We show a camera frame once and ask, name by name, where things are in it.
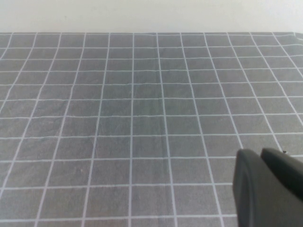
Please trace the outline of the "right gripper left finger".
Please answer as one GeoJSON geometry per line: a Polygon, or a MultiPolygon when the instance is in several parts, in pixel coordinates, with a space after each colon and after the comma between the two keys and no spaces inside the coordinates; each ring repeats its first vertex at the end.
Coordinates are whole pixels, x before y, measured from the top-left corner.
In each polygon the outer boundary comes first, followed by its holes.
{"type": "Polygon", "coordinates": [[[232,189],[238,225],[301,227],[303,192],[285,188],[260,155],[249,149],[237,152],[232,189]]]}

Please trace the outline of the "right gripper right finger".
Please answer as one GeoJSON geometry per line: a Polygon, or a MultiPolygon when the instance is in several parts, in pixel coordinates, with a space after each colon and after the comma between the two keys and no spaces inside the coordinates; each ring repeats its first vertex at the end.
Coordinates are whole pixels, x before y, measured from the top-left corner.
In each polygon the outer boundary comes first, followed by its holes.
{"type": "Polygon", "coordinates": [[[303,164],[273,148],[263,148],[261,159],[279,182],[291,192],[303,191],[303,164]]]}

